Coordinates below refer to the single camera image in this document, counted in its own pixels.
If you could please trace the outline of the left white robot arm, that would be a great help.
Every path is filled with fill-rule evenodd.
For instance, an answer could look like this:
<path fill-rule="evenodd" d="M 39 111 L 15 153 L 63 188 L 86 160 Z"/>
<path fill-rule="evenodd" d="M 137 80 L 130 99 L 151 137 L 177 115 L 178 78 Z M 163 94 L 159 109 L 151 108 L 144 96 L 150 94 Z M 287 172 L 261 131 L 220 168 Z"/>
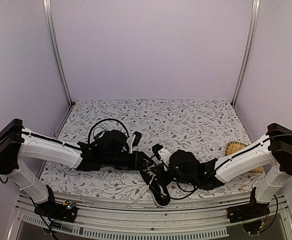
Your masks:
<path fill-rule="evenodd" d="M 34 176 L 22 158 L 62 164 L 82 172 L 99 171 L 103 166 L 142 171 L 152 160 L 134 150 L 141 137 L 137 131 L 129 135 L 127 131 L 104 130 L 96 136 L 89 132 L 87 142 L 74 144 L 33 132 L 16 118 L 0 132 L 0 175 L 12 180 L 49 217 L 56 217 L 60 206 L 52 191 Z"/>

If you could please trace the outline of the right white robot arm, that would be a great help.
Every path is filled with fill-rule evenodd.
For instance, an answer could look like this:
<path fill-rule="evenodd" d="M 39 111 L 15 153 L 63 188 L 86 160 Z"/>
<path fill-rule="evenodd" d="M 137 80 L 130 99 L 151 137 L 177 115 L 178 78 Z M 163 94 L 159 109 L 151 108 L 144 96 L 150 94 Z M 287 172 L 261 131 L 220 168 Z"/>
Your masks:
<path fill-rule="evenodd" d="M 255 218 L 292 176 L 292 131 L 277 123 L 249 146 L 228 156 L 200 163 L 191 152 L 178 150 L 157 155 L 163 162 L 147 174 L 158 184 L 154 192 L 165 196 L 170 182 L 191 184 L 195 190 L 210 191 L 255 168 L 271 164 L 264 180 L 252 191 L 252 201 L 244 214 Z"/>

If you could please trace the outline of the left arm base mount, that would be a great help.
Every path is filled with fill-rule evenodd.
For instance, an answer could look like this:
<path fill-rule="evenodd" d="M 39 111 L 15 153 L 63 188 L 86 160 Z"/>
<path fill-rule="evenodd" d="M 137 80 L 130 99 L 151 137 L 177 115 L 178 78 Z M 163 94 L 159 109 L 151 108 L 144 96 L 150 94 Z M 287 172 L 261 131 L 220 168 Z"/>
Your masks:
<path fill-rule="evenodd" d="M 47 217 L 49 220 L 60 220 L 64 222 L 74 223 L 78 207 L 76 202 L 64 201 L 63 203 L 57 203 L 54 198 L 52 189 L 46 185 L 48 191 L 48 199 L 43 203 L 36 203 L 34 213 Z"/>

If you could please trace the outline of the black canvas sneaker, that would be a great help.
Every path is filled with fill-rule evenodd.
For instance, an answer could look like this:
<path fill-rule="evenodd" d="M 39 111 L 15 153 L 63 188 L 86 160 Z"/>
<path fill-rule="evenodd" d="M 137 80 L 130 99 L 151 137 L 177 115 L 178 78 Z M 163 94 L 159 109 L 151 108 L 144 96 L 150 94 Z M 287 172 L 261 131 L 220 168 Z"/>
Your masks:
<path fill-rule="evenodd" d="M 147 191 L 151 192 L 153 202 L 160 208 L 167 207 L 170 204 L 171 198 L 167 187 L 163 185 L 159 177 L 150 170 L 143 170 L 139 172 L 140 176 L 145 182 L 145 186 L 137 195 L 136 199 L 129 203 L 126 207 L 137 203 L 146 194 Z"/>
<path fill-rule="evenodd" d="M 104 139 L 104 134 L 106 132 L 106 129 L 102 127 L 97 127 L 96 129 L 93 130 L 93 145 L 102 145 L 105 142 Z"/>

